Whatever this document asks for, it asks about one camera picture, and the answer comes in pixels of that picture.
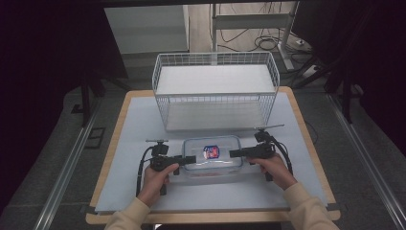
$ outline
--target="person's right hand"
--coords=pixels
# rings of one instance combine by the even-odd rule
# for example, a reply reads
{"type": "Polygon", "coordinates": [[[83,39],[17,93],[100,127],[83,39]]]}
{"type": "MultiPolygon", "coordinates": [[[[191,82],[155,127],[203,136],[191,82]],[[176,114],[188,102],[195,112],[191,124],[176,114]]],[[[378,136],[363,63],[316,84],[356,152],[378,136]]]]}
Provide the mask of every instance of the person's right hand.
{"type": "Polygon", "coordinates": [[[247,160],[250,163],[259,164],[262,173],[269,172],[274,177],[275,184],[283,190],[286,190],[298,182],[284,165],[283,160],[278,153],[275,153],[274,156],[268,159],[247,157],[247,160]]]}

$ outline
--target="wire basket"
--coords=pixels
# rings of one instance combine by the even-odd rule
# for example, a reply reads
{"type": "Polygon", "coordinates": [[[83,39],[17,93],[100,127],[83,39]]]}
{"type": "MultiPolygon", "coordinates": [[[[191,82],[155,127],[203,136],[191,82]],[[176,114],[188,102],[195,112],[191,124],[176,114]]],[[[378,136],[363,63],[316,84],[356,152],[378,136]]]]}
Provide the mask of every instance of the wire basket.
{"type": "Polygon", "coordinates": [[[265,127],[279,85],[269,52],[161,54],[152,76],[167,131],[265,127]]]}

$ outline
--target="beige sleeve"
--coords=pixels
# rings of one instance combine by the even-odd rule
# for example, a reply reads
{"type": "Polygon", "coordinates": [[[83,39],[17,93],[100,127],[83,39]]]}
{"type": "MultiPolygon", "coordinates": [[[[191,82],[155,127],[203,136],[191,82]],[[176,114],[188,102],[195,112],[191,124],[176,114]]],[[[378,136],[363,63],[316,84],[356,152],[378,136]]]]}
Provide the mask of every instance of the beige sleeve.
{"type": "Polygon", "coordinates": [[[107,222],[105,229],[140,229],[150,209],[138,198],[121,212],[115,212],[107,222]]]}
{"type": "Polygon", "coordinates": [[[289,187],[283,197],[290,206],[289,217],[295,229],[338,229],[330,220],[322,201],[318,197],[311,197],[302,183],[289,187]]]}

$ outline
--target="wire mesh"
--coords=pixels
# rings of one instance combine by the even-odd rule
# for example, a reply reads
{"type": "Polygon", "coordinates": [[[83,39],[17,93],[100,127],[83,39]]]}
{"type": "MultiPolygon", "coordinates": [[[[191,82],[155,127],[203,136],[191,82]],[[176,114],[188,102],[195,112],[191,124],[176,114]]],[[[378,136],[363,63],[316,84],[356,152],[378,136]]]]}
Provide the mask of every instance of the wire mesh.
{"type": "Polygon", "coordinates": [[[240,126],[241,121],[245,122],[245,120],[251,119],[252,116],[249,114],[252,113],[252,110],[255,110],[256,108],[258,108],[260,122],[255,120],[255,124],[250,124],[248,121],[244,126],[266,126],[278,92],[279,84],[279,72],[275,61],[269,52],[161,54],[156,60],[152,77],[152,88],[155,93],[156,102],[158,104],[164,126],[167,130],[239,128],[242,127],[240,126]],[[265,65],[269,71],[269,76],[275,91],[270,93],[245,92],[240,94],[226,93],[207,95],[157,94],[161,71],[164,66],[197,65],[265,65]],[[224,125],[226,121],[234,122],[224,125]]]}

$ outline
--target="cable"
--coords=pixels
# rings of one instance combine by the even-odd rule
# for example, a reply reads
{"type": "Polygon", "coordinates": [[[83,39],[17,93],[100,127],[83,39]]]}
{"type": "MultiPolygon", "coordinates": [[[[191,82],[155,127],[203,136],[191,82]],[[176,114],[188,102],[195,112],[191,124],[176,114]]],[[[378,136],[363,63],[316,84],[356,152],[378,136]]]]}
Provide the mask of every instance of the cable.
{"type": "Polygon", "coordinates": [[[264,51],[272,51],[273,49],[275,49],[278,46],[278,42],[275,41],[274,37],[268,36],[268,35],[262,35],[262,36],[257,37],[254,40],[254,43],[257,47],[260,47],[264,51]],[[273,42],[274,46],[272,48],[265,48],[262,46],[262,43],[264,43],[264,42],[273,42]]]}
{"type": "Polygon", "coordinates": [[[282,143],[282,142],[279,142],[279,144],[281,144],[281,146],[283,146],[284,150],[286,151],[286,154],[289,155],[289,152],[287,151],[286,145],[284,143],[282,143]]]}
{"type": "Polygon", "coordinates": [[[284,160],[286,161],[286,166],[287,169],[290,171],[290,173],[293,175],[293,169],[292,169],[292,162],[290,161],[289,155],[287,154],[287,148],[284,144],[281,142],[278,142],[274,136],[270,136],[271,141],[275,144],[275,146],[280,150],[281,154],[284,157],[284,160]]]}
{"type": "Polygon", "coordinates": [[[146,149],[146,151],[144,151],[143,158],[141,158],[140,167],[138,168],[138,175],[137,175],[137,191],[136,191],[136,193],[135,193],[136,196],[137,196],[137,195],[140,193],[140,191],[141,191],[141,179],[142,179],[142,177],[143,177],[144,162],[146,162],[144,159],[146,158],[147,152],[148,152],[149,150],[152,150],[152,148],[153,148],[153,147],[148,147],[148,148],[146,149]]]}
{"type": "Polygon", "coordinates": [[[230,7],[231,7],[231,10],[233,10],[233,12],[234,12],[235,14],[237,14],[236,10],[234,10],[233,3],[230,4],[230,7]]]}
{"type": "Polygon", "coordinates": [[[263,13],[265,13],[265,11],[266,11],[266,2],[263,3],[263,6],[259,9],[259,12],[262,11],[262,9],[263,9],[263,13]]]}
{"type": "Polygon", "coordinates": [[[213,40],[212,36],[212,4],[209,4],[209,34],[210,34],[210,40],[213,40]]]}
{"type": "Polygon", "coordinates": [[[237,37],[241,36],[242,34],[244,34],[245,32],[249,31],[250,29],[245,29],[243,32],[239,33],[238,35],[236,35],[235,37],[231,38],[230,40],[226,40],[223,36],[223,30],[220,30],[220,34],[221,34],[221,38],[223,39],[224,42],[230,42],[235,40],[237,37]]]}
{"type": "Polygon", "coordinates": [[[235,51],[235,52],[253,52],[253,51],[255,51],[255,50],[258,49],[258,47],[256,47],[256,48],[254,48],[254,49],[252,49],[252,50],[249,50],[249,51],[239,51],[239,50],[235,50],[235,49],[233,49],[233,48],[231,48],[231,47],[224,46],[224,45],[217,45],[217,46],[218,46],[218,47],[223,47],[223,48],[226,48],[226,49],[235,51]]]}
{"type": "Polygon", "coordinates": [[[311,129],[313,129],[314,134],[316,135],[316,140],[313,141],[313,145],[316,145],[317,141],[319,140],[319,133],[317,133],[316,128],[314,128],[314,126],[311,125],[311,123],[309,123],[308,121],[304,120],[304,122],[309,125],[311,127],[311,129]]]}

